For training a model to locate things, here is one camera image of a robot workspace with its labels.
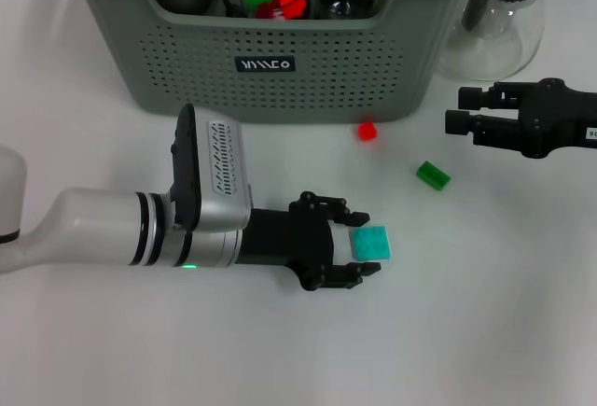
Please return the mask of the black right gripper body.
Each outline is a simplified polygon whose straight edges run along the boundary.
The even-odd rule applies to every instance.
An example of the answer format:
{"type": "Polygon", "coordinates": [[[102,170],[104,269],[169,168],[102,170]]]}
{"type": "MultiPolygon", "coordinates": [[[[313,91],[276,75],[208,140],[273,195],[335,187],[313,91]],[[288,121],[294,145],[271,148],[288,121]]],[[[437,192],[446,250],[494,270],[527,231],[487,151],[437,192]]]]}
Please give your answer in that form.
{"type": "Polygon", "coordinates": [[[544,159],[564,147],[596,148],[596,94],[575,91],[563,80],[533,83],[519,105],[521,154],[544,159]]]}

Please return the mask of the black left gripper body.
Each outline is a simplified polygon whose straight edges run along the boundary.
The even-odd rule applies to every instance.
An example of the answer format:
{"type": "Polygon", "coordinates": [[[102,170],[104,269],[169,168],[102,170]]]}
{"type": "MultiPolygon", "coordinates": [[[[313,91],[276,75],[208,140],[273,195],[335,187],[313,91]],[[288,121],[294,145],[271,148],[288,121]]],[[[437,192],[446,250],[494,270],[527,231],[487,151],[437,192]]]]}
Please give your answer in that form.
{"type": "Polygon", "coordinates": [[[336,200],[305,191],[286,211],[254,209],[243,230],[239,262],[284,266],[303,289],[334,288],[334,243],[329,226],[336,200]]]}

